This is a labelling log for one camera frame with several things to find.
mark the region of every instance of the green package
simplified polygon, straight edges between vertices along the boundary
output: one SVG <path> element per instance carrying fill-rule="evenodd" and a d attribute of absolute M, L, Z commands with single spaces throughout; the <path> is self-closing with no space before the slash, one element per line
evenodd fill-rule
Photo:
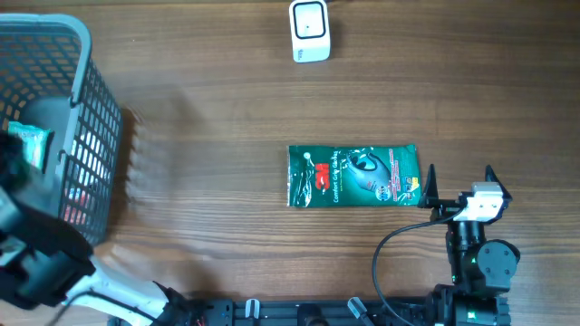
<path fill-rule="evenodd" d="M 288 147 L 289 206 L 416 206 L 420 182 L 415 145 Z"/>
<path fill-rule="evenodd" d="M 42 171 L 44 168 L 46 142 L 51 131 L 42 130 L 35 126 L 25 126 L 17 121 L 10 121 L 8 122 L 8 133 L 22 140 L 23 155 L 26 162 Z"/>

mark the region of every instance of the white device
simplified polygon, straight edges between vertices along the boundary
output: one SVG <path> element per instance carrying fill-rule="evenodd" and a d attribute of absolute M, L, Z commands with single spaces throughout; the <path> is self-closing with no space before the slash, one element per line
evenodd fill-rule
<path fill-rule="evenodd" d="M 132 275 L 115 271 L 95 256 L 91 257 L 91 262 L 96 271 L 92 275 L 84 276 L 75 284 L 66 293 L 68 299 L 63 303 L 90 307 L 119 317 L 133 326 L 148 326 L 153 321 L 120 307 L 118 304 L 82 294 L 85 292 L 97 292 L 106 295 L 132 308 L 146 312 L 153 318 L 158 318 L 163 313 L 169 299 L 157 284 L 152 281 L 142 281 Z"/>
<path fill-rule="evenodd" d="M 317 62 L 330 56 L 328 9 L 322 0 L 294 0 L 288 9 L 295 62 Z"/>
<path fill-rule="evenodd" d="M 489 222 L 496 218 L 504 205 L 504 192 L 497 182 L 474 182 L 471 185 L 473 197 L 453 221 Z"/>

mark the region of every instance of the white sensor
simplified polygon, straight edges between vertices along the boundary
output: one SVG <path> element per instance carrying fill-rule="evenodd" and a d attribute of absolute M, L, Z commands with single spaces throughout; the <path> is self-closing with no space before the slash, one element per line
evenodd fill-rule
<path fill-rule="evenodd" d="M 322 0 L 295 0 L 288 9 L 294 61 L 317 62 L 330 56 L 328 9 Z"/>

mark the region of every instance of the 3m logo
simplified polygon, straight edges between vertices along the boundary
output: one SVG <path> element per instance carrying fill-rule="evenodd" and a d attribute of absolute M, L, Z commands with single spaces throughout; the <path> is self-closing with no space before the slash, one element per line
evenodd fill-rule
<path fill-rule="evenodd" d="M 330 165 L 328 163 L 318 163 L 316 168 L 316 188 L 318 190 L 328 190 L 330 188 Z"/>

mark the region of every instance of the wooden table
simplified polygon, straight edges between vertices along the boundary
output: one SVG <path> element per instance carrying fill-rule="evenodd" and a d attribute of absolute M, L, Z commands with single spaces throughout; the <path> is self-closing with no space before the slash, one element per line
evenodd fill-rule
<path fill-rule="evenodd" d="M 287 208 L 285 147 L 415 143 L 442 197 L 482 180 L 487 164 L 511 191 L 487 235 L 522 252 L 508 296 L 514 325 L 576 324 L 580 5 L 336 1 L 332 57 L 313 64 L 292 61 L 287 7 L 5 9 L 82 19 L 123 107 L 110 241 L 97 248 L 105 262 L 201 295 L 375 298 L 375 246 L 429 212 Z M 444 232 L 393 239 L 383 290 L 424 295 L 450 283 Z M 0 311 L 6 326 L 54 313 Z M 105 320 L 75 308 L 62 325 Z"/>

